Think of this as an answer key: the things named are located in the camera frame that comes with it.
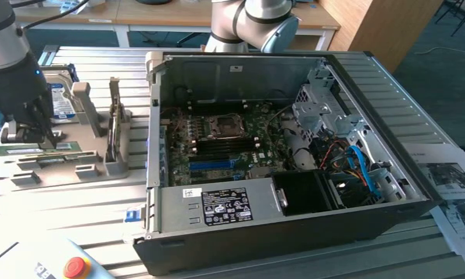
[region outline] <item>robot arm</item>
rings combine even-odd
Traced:
[[[297,18],[290,0],[211,0],[211,33],[206,52],[281,52],[291,42]]]
[[[0,111],[9,123],[2,143],[54,147],[50,90],[6,0],[0,0]]]

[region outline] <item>wooden table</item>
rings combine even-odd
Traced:
[[[17,20],[29,23],[58,13],[58,8],[15,9]],[[326,50],[339,24],[318,4],[298,3],[291,13],[299,18],[297,37],[290,48]],[[106,0],[78,15],[66,16],[38,29],[110,30],[117,34],[119,47],[129,47],[126,32],[170,31],[210,32],[211,3],[173,0],[163,5],[143,5],[135,0]]]

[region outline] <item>power supply label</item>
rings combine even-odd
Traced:
[[[201,192],[207,226],[253,220],[245,188]]]

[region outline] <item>desk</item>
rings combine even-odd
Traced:
[[[50,63],[74,63],[78,78],[91,86],[89,96],[98,110],[109,107],[109,78],[119,77],[121,102],[131,111],[127,178],[118,181],[118,185],[110,182],[105,185],[83,183],[54,189],[0,193],[0,236],[17,236],[29,230],[50,230],[73,240],[115,278],[154,278],[147,275],[131,246],[121,241],[123,210],[143,203],[146,198],[150,98],[143,62],[145,54],[151,50],[185,49],[61,47],[47,59]],[[401,142],[450,142],[373,58],[361,52],[327,53],[335,55]],[[390,99],[402,99],[402,107],[389,108],[389,103],[382,100]],[[395,225],[370,241],[189,271],[165,278],[190,277],[465,278],[465,262],[450,252],[434,220],[426,215]]]
[[[297,37],[291,49],[326,50],[339,24],[325,9],[298,3],[293,14],[299,18]],[[58,8],[15,9],[17,20],[29,23],[58,13]],[[119,47],[129,47],[126,32],[169,31],[210,32],[211,3],[201,0],[189,3],[173,0],[163,5],[143,5],[135,0],[106,0],[93,8],[85,8],[78,15],[66,16],[34,28],[66,30],[110,30],[117,34]]]

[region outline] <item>motherboard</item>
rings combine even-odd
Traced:
[[[169,186],[263,178],[290,168],[269,102],[165,108]]]

